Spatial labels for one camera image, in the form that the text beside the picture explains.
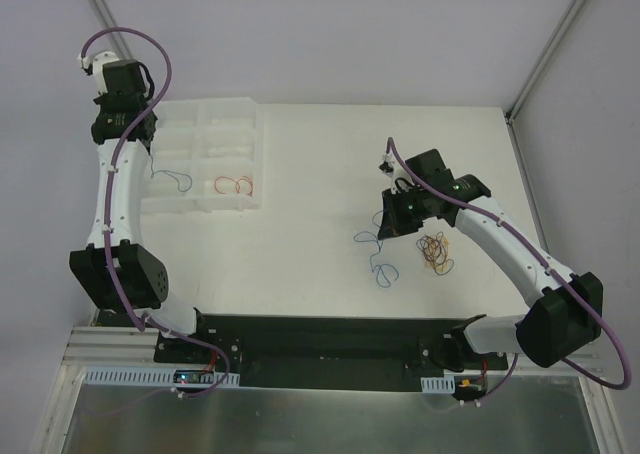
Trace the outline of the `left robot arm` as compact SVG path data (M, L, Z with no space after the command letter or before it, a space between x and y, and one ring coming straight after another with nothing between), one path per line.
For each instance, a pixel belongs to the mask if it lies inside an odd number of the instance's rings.
M210 337L197 329L197 312L170 290L165 265L143 245L141 200L157 118L148 105L155 85L148 68L112 51L84 58L96 81L99 113L91 127L99 159L95 220L85 248L69 266L95 306L151 321L165 336L181 333L176 349L188 362L204 361Z

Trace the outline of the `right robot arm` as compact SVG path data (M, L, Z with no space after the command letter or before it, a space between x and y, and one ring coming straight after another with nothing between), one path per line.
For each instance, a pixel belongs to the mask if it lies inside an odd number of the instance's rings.
M600 337L594 317L602 312L601 282L591 273L575 274L519 233L477 177L454 177L435 149L403 162L386 152L379 168L391 179L382 193L379 239L413 234L425 220L441 219L489 256L528 307L524 315L480 314L455 326L445 350L456 371L498 352L524 354L548 368Z

